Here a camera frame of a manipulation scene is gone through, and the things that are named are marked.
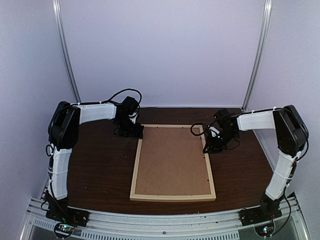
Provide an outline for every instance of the brown board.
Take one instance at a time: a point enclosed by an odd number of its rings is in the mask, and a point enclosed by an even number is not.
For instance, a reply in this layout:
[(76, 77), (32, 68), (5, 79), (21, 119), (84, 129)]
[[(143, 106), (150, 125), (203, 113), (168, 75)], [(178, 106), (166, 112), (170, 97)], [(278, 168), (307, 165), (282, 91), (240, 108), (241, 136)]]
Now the brown board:
[[(190, 125), (144, 125), (133, 170), (130, 199), (150, 202), (200, 202), (216, 199), (204, 135)], [(193, 128), (195, 133), (202, 126)]]

